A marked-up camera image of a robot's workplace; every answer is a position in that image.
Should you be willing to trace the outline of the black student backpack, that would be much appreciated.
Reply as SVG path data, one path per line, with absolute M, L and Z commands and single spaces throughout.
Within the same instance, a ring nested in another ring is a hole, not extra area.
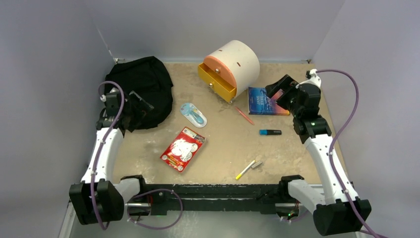
M 117 83 L 124 93 L 135 91 L 154 109 L 146 115 L 135 113 L 134 122 L 124 123 L 126 130 L 150 129 L 166 120 L 172 111 L 173 83 L 163 62 L 154 56 L 116 64 L 105 77 Z

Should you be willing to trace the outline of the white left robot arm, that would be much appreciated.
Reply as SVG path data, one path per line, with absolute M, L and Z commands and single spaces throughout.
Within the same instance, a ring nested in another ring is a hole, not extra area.
M 88 168 L 77 184 L 71 185 L 69 197 L 82 225 L 99 224 L 123 217 L 125 204 L 146 200 L 148 190 L 141 175 L 125 176 L 113 184 L 111 176 L 126 131 L 135 119 L 143 119 L 153 107 L 137 93 L 121 93 L 116 88 L 101 96 L 105 107 L 96 122 L 96 140 Z

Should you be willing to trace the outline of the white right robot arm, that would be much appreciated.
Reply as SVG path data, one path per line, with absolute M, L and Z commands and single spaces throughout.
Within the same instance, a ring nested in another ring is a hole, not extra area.
M 368 200 L 360 199 L 348 180 L 333 145 L 328 122 L 319 114 L 321 79 L 310 76 L 299 83 L 289 75 L 265 87 L 276 103 L 293 116 L 295 133 L 311 155 L 323 193 L 317 192 L 301 176 L 282 177 L 279 198 L 299 201 L 313 216 L 315 228 L 322 236 L 359 232 L 371 212 Z

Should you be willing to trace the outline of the blue scissors blister pack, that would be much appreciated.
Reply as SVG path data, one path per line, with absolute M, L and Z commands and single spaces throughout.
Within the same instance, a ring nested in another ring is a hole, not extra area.
M 192 103 L 184 103 L 180 107 L 181 114 L 195 127 L 203 128 L 207 125 L 207 118 Z

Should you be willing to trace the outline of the Jane Eyre book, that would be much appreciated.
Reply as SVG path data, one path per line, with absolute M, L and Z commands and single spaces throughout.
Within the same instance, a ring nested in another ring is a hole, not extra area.
M 288 110 L 280 107 L 276 100 L 283 94 L 279 90 L 272 98 L 266 95 L 266 89 L 260 87 L 248 88 L 248 108 L 250 115 L 289 116 Z

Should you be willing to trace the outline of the blue highlighter marker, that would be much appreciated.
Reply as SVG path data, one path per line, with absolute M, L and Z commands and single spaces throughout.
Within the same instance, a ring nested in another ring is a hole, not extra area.
M 259 130 L 260 135 L 281 135 L 281 130 L 275 130 L 275 129 L 260 129 Z

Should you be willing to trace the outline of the orange pen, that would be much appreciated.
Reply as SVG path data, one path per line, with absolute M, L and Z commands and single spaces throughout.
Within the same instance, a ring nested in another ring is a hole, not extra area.
M 244 113 L 242 112 L 238 107 L 235 107 L 236 111 L 245 119 L 247 120 L 251 125 L 255 125 L 255 123 Z

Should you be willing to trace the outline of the cream cylindrical drawer box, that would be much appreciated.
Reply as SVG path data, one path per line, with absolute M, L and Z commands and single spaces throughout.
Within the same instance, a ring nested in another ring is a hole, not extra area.
M 203 63 L 236 88 L 236 97 L 255 83 L 260 74 L 257 55 L 238 40 L 232 40 L 207 55 Z

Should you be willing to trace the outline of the red sticker package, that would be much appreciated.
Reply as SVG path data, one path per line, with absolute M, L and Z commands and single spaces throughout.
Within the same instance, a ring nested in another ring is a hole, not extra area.
M 188 127 L 184 127 L 161 154 L 160 159 L 182 173 L 205 141 L 205 137 Z

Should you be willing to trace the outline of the grey marker cap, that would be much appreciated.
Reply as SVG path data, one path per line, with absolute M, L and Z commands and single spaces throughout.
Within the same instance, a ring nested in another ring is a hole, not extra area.
M 260 166 L 260 165 L 262 165 L 262 164 L 263 164 L 263 162 L 262 162 L 262 161 L 255 162 L 255 163 L 251 166 L 251 168 L 252 168 L 252 169 L 255 169 L 255 168 L 257 168 L 258 166 Z

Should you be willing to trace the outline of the yellow white marker pen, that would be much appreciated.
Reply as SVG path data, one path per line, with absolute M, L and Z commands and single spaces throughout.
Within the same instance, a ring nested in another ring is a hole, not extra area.
M 254 164 L 256 160 L 251 161 L 236 177 L 236 180 L 239 180 Z

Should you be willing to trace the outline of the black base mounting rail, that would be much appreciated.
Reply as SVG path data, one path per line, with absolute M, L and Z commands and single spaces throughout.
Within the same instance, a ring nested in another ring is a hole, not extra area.
M 131 215 L 166 215 L 169 211 L 259 212 L 297 217 L 306 209 L 279 184 L 147 184 L 148 195 L 132 198 Z

